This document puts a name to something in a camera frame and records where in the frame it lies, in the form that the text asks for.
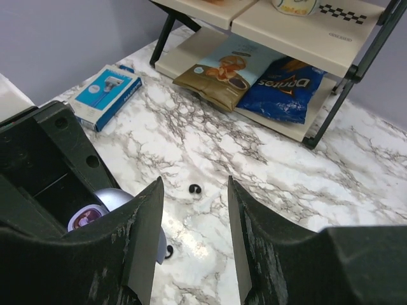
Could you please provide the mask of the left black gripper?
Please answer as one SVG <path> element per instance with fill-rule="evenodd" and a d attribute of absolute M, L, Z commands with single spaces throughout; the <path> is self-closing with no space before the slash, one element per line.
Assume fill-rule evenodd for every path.
<path fill-rule="evenodd" d="M 58 238 L 94 192 L 119 185 L 73 111 L 53 101 L 1 123 L 1 225 Z"/>

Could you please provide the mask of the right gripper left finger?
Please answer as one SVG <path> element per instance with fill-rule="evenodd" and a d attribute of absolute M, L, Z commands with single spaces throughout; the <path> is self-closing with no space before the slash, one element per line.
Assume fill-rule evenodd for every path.
<path fill-rule="evenodd" d="M 2 304 L 149 304 L 163 180 L 60 238 L 1 229 Z"/>

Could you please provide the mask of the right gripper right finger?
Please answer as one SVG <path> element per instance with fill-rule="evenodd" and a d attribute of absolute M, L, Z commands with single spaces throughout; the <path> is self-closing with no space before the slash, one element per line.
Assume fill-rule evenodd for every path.
<path fill-rule="evenodd" d="M 287 220 L 228 180 L 242 304 L 405 304 L 406 227 L 327 227 Z"/>

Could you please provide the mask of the blue-purple earbud charging case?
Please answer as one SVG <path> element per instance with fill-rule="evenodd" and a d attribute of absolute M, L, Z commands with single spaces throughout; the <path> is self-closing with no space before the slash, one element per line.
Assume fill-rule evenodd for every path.
<path fill-rule="evenodd" d="M 105 188 L 94 192 L 94 196 L 100 201 L 100 203 L 94 203 L 86 205 L 80 208 L 69 220 L 67 225 L 67 231 L 71 232 L 75 229 L 72 228 L 73 222 L 78 217 L 88 217 L 93 221 L 107 215 L 108 213 L 116 210 L 133 199 L 133 196 L 124 190 L 116 188 Z M 156 261 L 162 264 L 167 254 L 167 238 L 163 228 L 161 228 L 160 236 L 158 240 L 158 253 Z"/>

